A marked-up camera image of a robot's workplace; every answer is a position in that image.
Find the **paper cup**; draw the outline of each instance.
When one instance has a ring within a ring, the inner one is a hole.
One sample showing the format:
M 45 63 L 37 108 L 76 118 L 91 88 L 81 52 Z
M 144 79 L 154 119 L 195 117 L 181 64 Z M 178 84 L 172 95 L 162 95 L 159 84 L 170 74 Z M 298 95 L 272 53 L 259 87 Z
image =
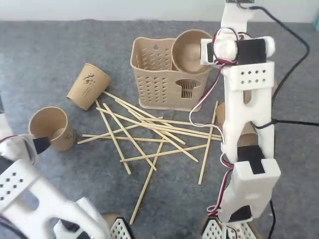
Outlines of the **paper cup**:
M 87 111 L 110 83 L 111 78 L 107 74 L 96 66 L 85 63 L 67 98 Z
M 76 140 L 66 113 L 58 107 L 45 107 L 37 111 L 29 122 L 29 132 L 36 138 L 48 137 L 57 151 L 68 150 Z
M 171 48 L 172 61 L 177 70 L 192 75 L 206 73 L 211 66 L 200 64 L 200 40 L 212 38 L 202 30 L 192 29 L 179 35 Z
M 225 122 L 225 103 L 221 103 L 216 109 L 218 124 L 222 127 Z M 248 146 L 255 142 L 257 133 L 250 123 L 245 124 L 243 131 L 238 140 L 238 146 Z

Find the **cable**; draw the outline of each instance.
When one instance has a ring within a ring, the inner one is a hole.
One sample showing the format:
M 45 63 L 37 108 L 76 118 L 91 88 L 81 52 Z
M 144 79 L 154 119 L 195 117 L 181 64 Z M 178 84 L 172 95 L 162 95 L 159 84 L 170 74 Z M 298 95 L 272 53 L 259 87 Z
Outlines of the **cable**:
M 20 232 L 18 229 L 14 228 L 12 224 L 9 223 L 5 223 L 0 221 L 0 225 L 2 225 L 4 228 L 10 230 L 11 232 L 13 232 L 14 234 L 16 234 L 18 237 L 20 237 L 21 239 L 28 239 L 22 232 Z
M 235 239 L 237 239 L 237 238 L 238 238 L 238 237 L 237 237 L 238 235 L 237 235 L 236 230 L 235 230 L 234 228 L 230 227 L 230 226 L 227 226 L 227 227 L 234 231 L 234 233 L 235 233 Z
M 284 83 L 286 82 L 286 80 L 288 79 L 288 77 L 291 75 L 291 73 L 308 57 L 309 53 L 310 53 L 310 47 L 308 45 L 308 43 L 306 43 L 305 40 L 303 40 L 297 33 L 295 33 L 294 31 L 292 31 L 289 27 L 287 27 L 285 24 L 283 24 L 280 20 L 278 20 L 277 18 L 275 18 L 270 12 L 268 12 L 267 9 L 265 9 L 262 6 L 251 6 L 248 9 L 250 10 L 262 10 L 266 15 L 268 15 L 268 17 L 270 17 L 272 20 L 274 20 L 279 26 L 281 26 L 284 30 L 286 30 L 287 32 L 289 32 L 292 36 L 294 36 L 298 41 L 300 41 L 305 47 L 306 47 L 306 52 L 303 55 L 302 58 L 300 58 L 300 60 L 292 66 L 292 68 L 286 73 L 286 75 L 283 77 L 283 79 L 281 80 L 281 82 L 279 83 L 277 89 L 275 90 L 273 96 L 272 96 L 272 104 L 274 104 L 275 99 L 277 97 L 278 92 L 280 91 L 280 89 L 282 88 L 282 86 L 284 85 Z
M 307 126 L 319 126 L 319 123 L 315 123 L 315 122 L 284 120 L 284 119 L 272 119 L 269 123 L 262 125 L 262 126 L 257 126 L 254 123 L 252 123 L 252 125 L 256 129 L 263 129 L 263 128 L 266 128 L 272 124 L 277 124 L 277 123 L 290 123 L 290 124 L 300 124 L 300 125 L 307 125 Z
M 223 178 L 220 190 L 219 190 L 217 204 L 207 207 L 207 212 L 208 212 L 209 217 L 216 217 L 217 216 L 217 213 L 218 213 L 217 210 L 220 209 L 221 200 L 223 199 L 223 195 L 224 195 L 224 191 L 225 191 L 225 187 L 226 187 L 226 182 L 227 182 L 227 177 L 232 171 L 233 171 L 233 169 L 229 169 L 224 175 L 224 178 Z
M 206 91 L 206 93 L 199 99 L 199 101 L 197 102 L 197 104 L 191 109 L 191 111 L 189 112 L 189 122 L 191 123 L 192 126 L 195 126 L 195 127 L 214 127 L 216 128 L 220 135 L 221 135 L 221 139 L 222 139 L 222 143 L 225 142 L 224 140 L 224 134 L 223 132 L 221 131 L 221 129 L 214 125 L 214 124 L 211 124 L 211 123 L 208 123 L 208 124 L 200 124 L 200 123 L 194 123 L 192 120 L 191 120 L 191 115 L 192 113 L 194 112 L 195 109 L 197 109 L 197 107 L 208 97 L 208 95 L 212 92 L 212 90 L 214 89 L 214 87 L 216 86 L 217 82 L 218 82 L 218 79 L 219 79 L 219 76 L 220 76 L 220 72 L 221 72 L 221 69 L 218 70 L 217 72 L 217 76 L 216 76 L 216 79 L 215 81 L 213 82 L 212 86 Z
M 271 238 L 276 225 L 276 214 L 275 214 L 275 209 L 274 209 L 274 204 L 272 199 L 269 201 L 269 205 L 270 205 L 271 213 L 273 214 L 273 224 L 271 225 L 271 228 L 268 234 L 268 239 Z

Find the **paper cup with chinese character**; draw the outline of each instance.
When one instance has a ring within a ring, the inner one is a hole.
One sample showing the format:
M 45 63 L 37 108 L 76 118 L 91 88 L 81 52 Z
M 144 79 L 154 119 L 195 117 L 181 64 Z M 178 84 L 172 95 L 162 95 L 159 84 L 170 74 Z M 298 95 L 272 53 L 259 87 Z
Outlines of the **paper cup with chinese character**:
M 36 138 L 48 137 L 57 151 L 68 150 L 76 140 L 66 113 L 58 107 L 38 110 L 29 122 L 29 132 Z
M 111 78 L 107 74 L 96 66 L 85 63 L 67 98 L 87 111 L 110 83 Z

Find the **beige plastic basket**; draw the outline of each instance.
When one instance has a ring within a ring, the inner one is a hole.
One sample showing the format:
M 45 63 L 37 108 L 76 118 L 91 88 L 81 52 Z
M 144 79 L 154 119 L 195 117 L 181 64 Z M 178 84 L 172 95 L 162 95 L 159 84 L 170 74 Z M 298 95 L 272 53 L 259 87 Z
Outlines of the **beige plastic basket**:
M 174 41 L 139 37 L 133 43 L 131 66 L 145 109 L 190 111 L 204 92 L 210 69 L 198 75 L 174 70 Z

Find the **basket slot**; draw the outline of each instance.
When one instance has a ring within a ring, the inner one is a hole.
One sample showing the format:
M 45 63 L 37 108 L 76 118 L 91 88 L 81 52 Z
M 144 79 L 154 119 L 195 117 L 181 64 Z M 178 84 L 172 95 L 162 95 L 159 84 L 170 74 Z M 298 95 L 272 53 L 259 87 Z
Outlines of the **basket slot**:
M 181 86 L 180 97 L 183 99 L 191 99 L 193 97 L 194 88 L 200 85 L 198 81 L 190 79 L 178 80 L 176 81 L 176 84 Z

